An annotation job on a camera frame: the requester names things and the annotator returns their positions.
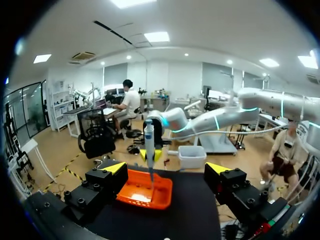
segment shoe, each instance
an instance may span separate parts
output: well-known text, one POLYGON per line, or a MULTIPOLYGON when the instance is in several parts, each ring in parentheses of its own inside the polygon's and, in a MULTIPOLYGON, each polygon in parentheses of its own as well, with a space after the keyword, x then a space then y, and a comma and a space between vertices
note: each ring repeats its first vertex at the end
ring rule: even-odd
POLYGON ((261 184, 261 188, 260 188, 261 191, 273 192, 274 190, 276 190, 276 183, 274 181, 270 182, 270 181, 261 180, 260 184, 261 184))

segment orange basket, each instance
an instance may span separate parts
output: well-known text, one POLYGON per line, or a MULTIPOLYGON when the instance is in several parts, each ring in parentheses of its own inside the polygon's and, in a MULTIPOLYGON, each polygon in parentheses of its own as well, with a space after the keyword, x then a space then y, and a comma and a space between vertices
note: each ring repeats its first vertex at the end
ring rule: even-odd
POLYGON ((148 209, 164 210, 171 204, 173 183, 169 178, 128 169, 128 180, 117 195, 117 200, 148 209))

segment recessed ceiling light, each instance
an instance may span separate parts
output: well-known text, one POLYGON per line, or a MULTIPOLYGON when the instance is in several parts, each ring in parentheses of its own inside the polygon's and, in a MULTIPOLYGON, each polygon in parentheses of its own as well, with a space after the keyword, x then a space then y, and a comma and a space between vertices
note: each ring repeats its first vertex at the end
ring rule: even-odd
POLYGON ((51 54, 45 54, 45 55, 38 55, 35 57, 33 63, 37 64, 37 63, 43 63, 48 61, 48 59, 51 57, 51 54))
POLYGON ((277 63, 275 60, 271 58, 265 58, 265 59, 260 59, 260 63, 266 65, 269 68, 274 68, 274 67, 279 67, 279 63, 277 63))
POLYGON ((318 69, 317 61, 312 56, 298 56, 300 62, 306 67, 310 69, 318 69))
POLYGON ((166 31, 145 33, 144 36, 150 43, 170 42, 169 35, 166 31))
POLYGON ((156 2, 157 0, 111 0, 118 8, 125 9, 135 5, 156 2))

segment yellow black caution tape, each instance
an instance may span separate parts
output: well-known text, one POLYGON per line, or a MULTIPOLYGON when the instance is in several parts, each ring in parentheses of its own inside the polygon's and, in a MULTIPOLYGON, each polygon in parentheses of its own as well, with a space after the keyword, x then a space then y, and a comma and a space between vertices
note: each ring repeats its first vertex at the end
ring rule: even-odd
POLYGON ((74 162, 74 160, 76 160, 81 154, 82 154, 82 152, 78 153, 67 165, 65 165, 64 168, 67 168, 70 164, 72 164, 74 162))
POLYGON ((71 171, 69 168, 65 167, 64 168, 68 173, 72 174, 73 176, 75 176, 76 178, 80 179, 81 181, 83 181, 84 179, 79 176, 78 174, 76 174, 75 172, 71 171))
MULTIPOLYGON (((82 152, 78 153, 78 154, 58 173, 58 175, 55 176, 54 180, 56 180, 57 177, 59 177, 64 171, 67 170, 69 173, 75 175, 78 179, 80 179, 80 180, 82 181, 82 180, 83 180, 82 177, 78 176, 78 175, 75 174, 74 172, 72 172, 72 171, 70 171, 69 169, 67 169, 67 167, 68 167, 70 164, 72 164, 81 154, 82 154, 82 152)), ((55 183, 54 180, 51 181, 51 182, 48 184, 48 186, 45 187, 44 192, 47 192, 48 189, 50 188, 50 186, 55 183)))
MULTIPOLYGON (((55 176, 55 178, 54 178, 54 180, 56 180, 57 179, 57 177, 59 177, 64 171, 65 171, 66 169, 64 168, 64 169, 62 169, 59 173, 58 173, 58 175, 57 176, 55 176)), ((52 180, 49 184, 48 184, 48 186, 46 186, 45 187, 45 189, 44 189, 44 192, 47 192, 48 191, 48 189, 50 188, 50 186, 52 185, 52 184, 54 184, 55 183, 55 181, 54 180, 52 180)))

